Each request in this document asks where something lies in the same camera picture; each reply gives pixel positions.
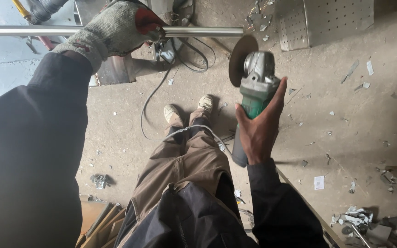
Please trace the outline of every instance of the hand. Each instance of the hand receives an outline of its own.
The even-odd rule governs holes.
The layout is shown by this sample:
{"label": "hand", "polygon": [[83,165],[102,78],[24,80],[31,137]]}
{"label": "hand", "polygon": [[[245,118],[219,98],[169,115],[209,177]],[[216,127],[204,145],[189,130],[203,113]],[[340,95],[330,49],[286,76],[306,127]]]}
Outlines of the hand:
{"label": "hand", "polygon": [[240,104],[235,105],[235,115],[240,127],[241,146],[249,165],[267,162],[278,136],[278,123],[284,107],[287,77],[281,79],[277,92],[268,106],[255,119],[250,120]]}
{"label": "hand", "polygon": [[164,25],[163,20],[143,4],[113,0],[53,52],[75,51],[84,55],[94,74],[109,56],[125,56],[146,41],[158,41],[160,34],[157,28]]}

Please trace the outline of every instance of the stainless steel pipe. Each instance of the stainless steel pipe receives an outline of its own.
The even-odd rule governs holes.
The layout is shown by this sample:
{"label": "stainless steel pipe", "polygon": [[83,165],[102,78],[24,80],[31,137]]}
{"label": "stainless steel pipe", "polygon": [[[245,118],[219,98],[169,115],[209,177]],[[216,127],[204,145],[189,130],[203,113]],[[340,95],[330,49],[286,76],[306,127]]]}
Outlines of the stainless steel pipe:
{"label": "stainless steel pipe", "polygon": [[[0,25],[0,36],[72,36],[83,26]],[[165,26],[166,37],[241,37],[242,27]]]}

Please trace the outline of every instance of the white sneaker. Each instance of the white sneaker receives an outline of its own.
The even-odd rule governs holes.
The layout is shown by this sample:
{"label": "white sneaker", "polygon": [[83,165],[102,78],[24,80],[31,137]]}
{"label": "white sneaker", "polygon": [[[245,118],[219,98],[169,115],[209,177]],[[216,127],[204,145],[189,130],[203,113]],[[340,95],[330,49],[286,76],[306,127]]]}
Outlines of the white sneaker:
{"label": "white sneaker", "polygon": [[165,108],[163,109],[163,114],[165,115],[165,120],[168,123],[173,114],[176,114],[178,117],[180,117],[179,111],[171,104],[165,106]]}
{"label": "white sneaker", "polygon": [[202,96],[200,101],[198,102],[198,108],[202,108],[209,113],[212,112],[212,105],[214,104],[214,101],[212,100],[212,97],[210,95],[205,95]]}

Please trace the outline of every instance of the angle grinder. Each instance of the angle grinder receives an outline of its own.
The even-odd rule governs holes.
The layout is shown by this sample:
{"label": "angle grinder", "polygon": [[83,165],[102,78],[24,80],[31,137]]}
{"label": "angle grinder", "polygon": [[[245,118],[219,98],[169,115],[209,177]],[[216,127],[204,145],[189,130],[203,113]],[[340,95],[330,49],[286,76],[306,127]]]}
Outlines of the angle grinder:
{"label": "angle grinder", "polygon": [[[235,45],[229,60],[229,80],[240,88],[241,106],[250,119],[257,117],[272,100],[281,79],[275,76],[275,59],[271,52],[259,52],[257,40],[250,35],[242,37]],[[240,127],[237,125],[233,161],[247,165],[247,156],[241,146]]]}

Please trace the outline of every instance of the black hose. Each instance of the black hose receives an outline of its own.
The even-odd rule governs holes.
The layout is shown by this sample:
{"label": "black hose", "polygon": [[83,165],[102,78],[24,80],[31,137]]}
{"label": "black hose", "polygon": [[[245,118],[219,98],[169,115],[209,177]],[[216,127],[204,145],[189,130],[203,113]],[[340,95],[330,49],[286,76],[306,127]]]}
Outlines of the black hose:
{"label": "black hose", "polygon": [[68,0],[30,0],[32,5],[30,7],[30,14],[32,15],[31,23],[33,25],[40,25],[52,17],[52,14],[68,2]]}

